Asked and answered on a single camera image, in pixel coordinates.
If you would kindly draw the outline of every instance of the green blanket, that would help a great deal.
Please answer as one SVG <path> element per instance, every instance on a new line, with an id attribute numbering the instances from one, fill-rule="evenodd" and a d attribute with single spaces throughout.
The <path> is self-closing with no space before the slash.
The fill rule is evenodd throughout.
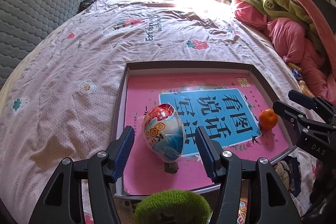
<path id="1" fill-rule="evenodd" d="M 316 51 L 326 57 L 326 51 L 319 38 L 315 25 L 306 10 L 297 0 L 243 0 L 256 7 L 264 15 L 268 15 L 271 20 L 279 17 L 287 17 L 300 23 L 307 31 L 307 38 L 312 41 Z"/>

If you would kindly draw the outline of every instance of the pink blanket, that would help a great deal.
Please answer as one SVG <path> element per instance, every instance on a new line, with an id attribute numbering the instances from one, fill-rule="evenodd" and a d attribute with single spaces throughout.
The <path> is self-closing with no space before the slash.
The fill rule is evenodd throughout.
<path id="1" fill-rule="evenodd" d="M 327 51 L 332 73 L 327 76 L 321 72 L 325 60 L 314 49 L 311 41 L 305 38 L 305 29 L 294 20 L 278 18 L 268 21 L 253 5 L 238 0 L 234 5 L 237 19 L 266 34 L 276 52 L 285 63 L 292 62 L 302 67 L 302 76 L 310 90 L 332 104 L 336 104 L 336 39 L 324 16 L 312 0 L 298 0 L 313 20 L 320 39 Z"/>

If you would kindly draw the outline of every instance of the bedsheet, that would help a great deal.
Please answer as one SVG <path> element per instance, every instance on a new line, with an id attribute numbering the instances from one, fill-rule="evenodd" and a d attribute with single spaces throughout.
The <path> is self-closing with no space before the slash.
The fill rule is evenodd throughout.
<path id="1" fill-rule="evenodd" d="M 157 60 L 253 64 L 281 100 L 318 119 L 289 101 L 288 91 L 299 88 L 291 71 L 272 43 L 235 19 L 228 5 L 98 1 L 41 42 L 0 92 L 0 197 L 19 224 L 28 223 L 62 158 L 86 159 L 111 141 L 125 64 Z M 91 213 L 86 182 L 83 205 Z"/>

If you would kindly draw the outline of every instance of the green fuzzy object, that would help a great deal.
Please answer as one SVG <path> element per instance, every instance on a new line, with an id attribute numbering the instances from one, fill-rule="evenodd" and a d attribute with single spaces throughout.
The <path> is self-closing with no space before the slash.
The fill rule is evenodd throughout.
<path id="1" fill-rule="evenodd" d="M 136 224 L 205 224 L 209 216 L 210 206 L 202 196 L 181 190 L 153 194 L 134 213 Z"/>

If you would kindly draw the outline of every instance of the headboard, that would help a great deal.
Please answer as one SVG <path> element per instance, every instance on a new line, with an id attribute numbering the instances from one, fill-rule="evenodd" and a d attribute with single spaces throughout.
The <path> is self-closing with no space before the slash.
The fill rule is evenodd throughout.
<path id="1" fill-rule="evenodd" d="M 336 7 L 328 0 L 312 0 L 324 15 L 332 31 L 336 33 Z"/>

